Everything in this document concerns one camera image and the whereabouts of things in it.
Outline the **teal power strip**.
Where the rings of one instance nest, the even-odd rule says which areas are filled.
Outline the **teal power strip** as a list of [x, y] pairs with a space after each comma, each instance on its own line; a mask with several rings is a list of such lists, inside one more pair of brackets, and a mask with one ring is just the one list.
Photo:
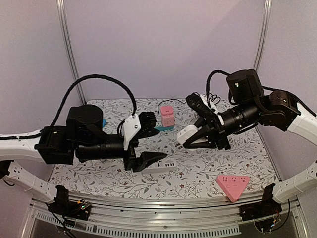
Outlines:
[[156, 126], [155, 129], [158, 131], [167, 131], [174, 129], [174, 126]]

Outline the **white charger adapter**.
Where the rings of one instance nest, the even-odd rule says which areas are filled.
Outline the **white charger adapter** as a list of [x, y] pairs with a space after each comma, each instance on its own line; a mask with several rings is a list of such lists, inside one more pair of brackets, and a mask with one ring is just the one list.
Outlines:
[[177, 133], [176, 140], [180, 145], [185, 147], [184, 143], [186, 142], [186, 140], [193, 136], [197, 131], [198, 128], [196, 126], [188, 125], [187, 127], [185, 127]]

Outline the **white power strip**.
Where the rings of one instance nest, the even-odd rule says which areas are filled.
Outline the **white power strip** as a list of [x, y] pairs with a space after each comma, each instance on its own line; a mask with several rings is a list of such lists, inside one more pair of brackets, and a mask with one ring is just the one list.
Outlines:
[[165, 173], [175, 170], [177, 167], [175, 159], [164, 159], [153, 163], [149, 167], [142, 170], [143, 174]]

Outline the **pink cube socket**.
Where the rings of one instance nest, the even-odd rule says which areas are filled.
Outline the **pink cube socket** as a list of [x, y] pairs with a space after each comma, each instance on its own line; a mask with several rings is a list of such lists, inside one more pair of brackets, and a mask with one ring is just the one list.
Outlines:
[[161, 115], [161, 124], [163, 127], [173, 127], [175, 126], [174, 115]]

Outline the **small pink square adapter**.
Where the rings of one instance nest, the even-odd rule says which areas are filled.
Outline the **small pink square adapter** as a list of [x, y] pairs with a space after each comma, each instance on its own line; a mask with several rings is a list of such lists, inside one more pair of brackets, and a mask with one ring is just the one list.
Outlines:
[[160, 110], [160, 113], [161, 113], [162, 116], [168, 116], [168, 115], [174, 114], [174, 109], [170, 105], [161, 106], [159, 110]]

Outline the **pink triangular power strip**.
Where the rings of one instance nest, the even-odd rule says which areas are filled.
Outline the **pink triangular power strip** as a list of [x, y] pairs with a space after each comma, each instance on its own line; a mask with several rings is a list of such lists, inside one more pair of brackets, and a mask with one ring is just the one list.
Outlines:
[[231, 202], [236, 202], [250, 181], [248, 176], [219, 175], [216, 183]]

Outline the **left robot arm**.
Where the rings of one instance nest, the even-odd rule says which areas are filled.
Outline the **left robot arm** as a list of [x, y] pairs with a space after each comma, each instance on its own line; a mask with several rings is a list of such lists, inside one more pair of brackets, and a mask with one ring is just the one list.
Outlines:
[[98, 159], [122, 159], [125, 170], [140, 172], [164, 159], [163, 152], [135, 153], [140, 138], [159, 133], [152, 112], [134, 114], [124, 120], [123, 135], [103, 131], [103, 112], [95, 105], [72, 107], [66, 125], [51, 125], [31, 133], [1, 135], [0, 178], [12, 181], [47, 204], [54, 204], [63, 215], [70, 215], [73, 203], [68, 190], [43, 181], [18, 164], [18, 160], [33, 160], [47, 165], [71, 165], [77, 158], [81, 163]]

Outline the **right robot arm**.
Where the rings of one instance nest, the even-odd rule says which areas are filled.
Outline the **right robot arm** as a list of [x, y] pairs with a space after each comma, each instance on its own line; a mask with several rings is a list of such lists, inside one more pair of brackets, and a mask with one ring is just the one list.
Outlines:
[[[226, 76], [228, 100], [232, 108], [219, 112], [210, 100], [210, 81], [217, 74]], [[291, 92], [262, 86], [254, 69], [228, 73], [214, 70], [207, 77], [206, 93], [192, 93], [187, 105], [197, 113], [193, 125], [178, 132], [176, 139], [184, 148], [230, 149], [228, 137], [257, 125], [273, 126], [317, 143], [317, 115]]]

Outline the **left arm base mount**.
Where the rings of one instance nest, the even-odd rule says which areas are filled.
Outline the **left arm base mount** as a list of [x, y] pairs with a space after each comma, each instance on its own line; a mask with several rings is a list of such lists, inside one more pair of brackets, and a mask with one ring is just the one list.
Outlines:
[[92, 209], [92, 204], [84, 199], [71, 201], [69, 191], [61, 185], [56, 186], [57, 193], [53, 203], [48, 204], [48, 210], [63, 218], [74, 218], [87, 221]]

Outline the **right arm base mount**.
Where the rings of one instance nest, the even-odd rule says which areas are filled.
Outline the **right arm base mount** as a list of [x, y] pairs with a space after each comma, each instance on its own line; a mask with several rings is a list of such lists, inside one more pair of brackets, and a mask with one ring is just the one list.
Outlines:
[[239, 206], [239, 215], [243, 221], [274, 215], [282, 211], [281, 204], [273, 200], [274, 187], [274, 183], [267, 186], [259, 202]]

